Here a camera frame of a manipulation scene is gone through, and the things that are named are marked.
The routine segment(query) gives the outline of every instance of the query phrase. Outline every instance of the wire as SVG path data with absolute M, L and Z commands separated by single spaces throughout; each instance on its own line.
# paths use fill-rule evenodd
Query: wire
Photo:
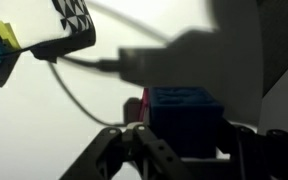
M 130 18 L 116 12 L 113 11 L 109 8 L 106 8 L 105 6 L 102 6 L 101 4 L 95 3 L 94 1 L 90 1 L 90 0 L 85 0 L 86 4 L 90 5 L 92 7 L 93 10 L 96 10 L 102 14 L 105 14 L 115 20 L 120 21 L 121 23 L 126 24 L 127 26 L 133 28 L 134 30 L 139 31 L 140 33 L 151 37 L 152 39 L 162 43 L 162 44 L 166 44 L 168 43 L 168 38 L 163 36 L 160 33 L 157 33 L 156 31 L 134 21 L 131 20 Z M 72 57 L 68 57 L 68 56 L 63 56 L 60 57 L 66 61 L 69 61 L 71 63 L 75 63 L 81 66 L 85 66 L 85 67 L 91 67 L 91 68 L 98 68 L 107 72 L 113 72 L 116 69 L 118 69 L 118 65 L 116 64 L 116 62 L 113 61 L 102 61 L 101 62 L 87 62 L 87 61 L 83 61 L 81 59 L 76 59 L 76 58 L 72 58 Z M 98 119 L 97 117 L 95 117 L 93 114 L 91 114 L 76 98 L 75 96 L 72 94 L 72 92 L 67 88 L 67 86 L 65 85 L 65 83 L 63 82 L 62 78 L 59 76 L 59 73 L 57 72 L 56 68 L 54 67 L 54 65 L 52 63 L 49 63 L 49 67 L 53 73 L 53 75 L 55 76 L 57 82 L 59 83 L 59 85 L 62 87 L 62 89 L 65 91 L 65 93 L 67 94 L 67 96 L 74 102 L 74 104 L 86 115 L 88 116 L 90 119 L 94 120 L 95 122 L 97 122 L 98 124 L 104 125 L 104 126 L 115 126 L 115 127 L 125 127 L 125 124 L 109 124 L 106 123 L 100 119 Z
M 149 28 L 148 26 L 145 26 L 135 20 L 132 20 L 131 18 L 128 18 L 127 16 L 114 11 L 110 8 L 107 8 L 100 3 L 96 3 L 91 0 L 85 0 L 86 4 L 88 4 L 91 9 L 98 11 L 102 14 L 105 14 L 117 21 L 120 21 L 123 24 L 126 24 L 127 26 L 133 28 L 134 30 L 137 30 L 138 32 L 145 34 L 148 37 L 151 37 L 152 39 L 155 39 L 156 41 L 160 42 L 161 44 L 166 44 L 169 42 L 169 38 L 162 35 L 161 33 L 158 33 L 156 30 L 153 30 Z
M 8 57 L 18 56 L 18 55 L 20 55 L 21 53 L 23 53 L 25 51 L 29 51 L 32 47 L 33 46 L 29 46 L 29 47 L 26 47 L 26 48 L 23 48 L 23 49 L 19 49 L 19 50 L 14 51 L 14 52 L 4 53 L 4 54 L 1 54 L 0 57 L 1 58 L 8 58 Z
M 97 63 L 96 62 L 83 61 L 81 59 L 68 57 L 68 56 L 61 56 L 60 58 L 65 60 L 65 61 L 68 61 L 68 62 L 71 62 L 71 63 L 74 63 L 74 64 L 78 64 L 78 65 L 81 65 L 81 66 L 97 68 Z
M 61 88 L 65 91 L 66 95 L 74 102 L 74 104 L 90 119 L 94 120 L 96 123 L 104 125 L 104 126 L 114 126 L 114 127 L 125 127 L 125 124 L 110 124 L 107 122 L 104 122 L 100 119 L 98 119 L 96 116 L 94 116 L 92 113 L 90 113 L 77 99 L 76 97 L 72 94 L 72 92 L 67 88 L 66 84 L 60 77 L 59 73 L 57 72 L 56 68 L 52 63 L 48 63 L 56 81 L 59 83 Z

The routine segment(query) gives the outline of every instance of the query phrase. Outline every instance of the black cable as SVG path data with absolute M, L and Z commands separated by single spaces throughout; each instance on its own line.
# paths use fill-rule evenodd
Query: black cable
M 84 66 L 87 68 L 96 68 L 102 72 L 121 72 L 125 70 L 120 61 L 116 60 L 99 60 L 97 62 L 89 62 L 73 57 L 61 56 L 62 60 L 68 61 L 73 64 Z
M 114 127 L 126 127 L 125 124 L 110 124 L 110 123 L 106 123 L 100 119 L 98 119 L 97 117 L 95 117 L 92 113 L 90 113 L 76 98 L 75 96 L 72 94 L 72 92 L 67 88 L 67 86 L 65 85 L 64 81 L 62 80 L 62 78 L 60 77 L 59 73 L 57 72 L 56 68 L 54 67 L 54 65 L 52 63 L 48 63 L 49 67 L 56 79 L 56 81 L 59 83 L 59 85 L 61 86 L 61 88 L 65 91 L 66 95 L 74 102 L 74 104 L 86 115 L 88 116 L 90 119 L 94 120 L 96 123 L 104 125 L 104 126 L 114 126 Z
M 22 54 L 25 51 L 29 51 L 31 48 L 32 48 L 32 46 L 27 47 L 27 48 L 23 48 L 23 49 L 19 49 L 19 50 L 16 50 L 14 52 L 0 54 L 0 58 L 8 58 L 8 57 L 18 56 L 18 55 Z

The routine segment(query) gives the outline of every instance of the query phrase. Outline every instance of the black and white pattern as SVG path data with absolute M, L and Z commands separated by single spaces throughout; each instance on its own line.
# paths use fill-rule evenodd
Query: black and white pattern
M 84 0 L 53 0 L 53 3 L 63 16 L 61 23 L 64 29 L 69 26 L 75 34 L 92 28 L 91 16 Z

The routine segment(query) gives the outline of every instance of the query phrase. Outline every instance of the screw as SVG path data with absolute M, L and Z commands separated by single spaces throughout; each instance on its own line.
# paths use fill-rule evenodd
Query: screw
M 140 126 L 140 127 L 138 127 L 138 129 L 141 130 L 141 131 L 144 131 L 145 127 L 144 126 Z
M 110 130 L 110 133 L 111 133 L 111 134 L 115 134 L 116 132 L 117 132 L 117 131 L 116 131 L 115 129 L 111 129 L 111 130 Z
M 272 134 L 275 136 L 282 136 L 283 132 L 282 131 L 272 131 Z
M 250 132 L 251 132 L 250 129 L 245 128 L 245 127 L 241 127 L 240 130 L 241 130 L 242 132 L 245 132 L 245 133 L 250 133 Z

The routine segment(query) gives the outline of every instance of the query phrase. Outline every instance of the blue lego brick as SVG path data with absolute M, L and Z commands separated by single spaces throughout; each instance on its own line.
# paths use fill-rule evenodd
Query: blue lego brick
M 149 89 L 150 126 L 180 157 L 213 158 L 224 107 L 203 88 Z

